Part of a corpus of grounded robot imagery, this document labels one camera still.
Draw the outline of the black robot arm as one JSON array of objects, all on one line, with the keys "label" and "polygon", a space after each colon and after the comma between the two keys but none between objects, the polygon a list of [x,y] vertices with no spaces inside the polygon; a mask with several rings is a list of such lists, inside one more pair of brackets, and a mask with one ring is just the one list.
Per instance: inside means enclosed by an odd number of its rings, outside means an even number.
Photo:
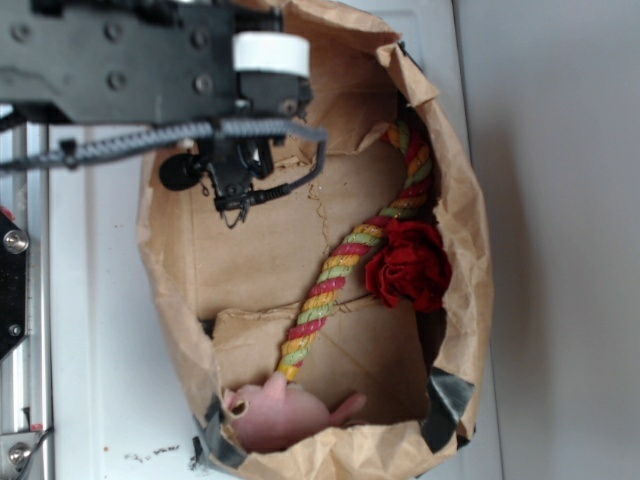
[{"label": "black robot arm", "polygon": [[18,157],[3,173],[76,168],[191,139],[194,153],[159,170],[171,191],[204,180],[216,210],[244,221],[249,209],[290,194],[266,190],[271,150],[296,136],[317,146],[327,133],[302,124],[312,99],[310,44],[284,29],[276,7],[230,1],[5,1],[1,5],[3,130],[25,123],[127,125],[138,131]]}]

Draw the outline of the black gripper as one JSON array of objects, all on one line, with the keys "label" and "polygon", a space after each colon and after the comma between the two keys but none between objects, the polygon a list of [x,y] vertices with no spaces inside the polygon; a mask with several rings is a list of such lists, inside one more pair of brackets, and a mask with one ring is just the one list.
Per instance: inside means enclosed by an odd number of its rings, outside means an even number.
[{"label": "black gripper", "polygon": [[273,173],[269,141],[258,139],[200,140],[196,153],[181,153],[163,161],[161,184],[179,192],[203,184],[205,194],[214,194],[214,207],[228,228],[245,222],[249,209],[275,198],[275,190],[256,190],[254,181]]}]

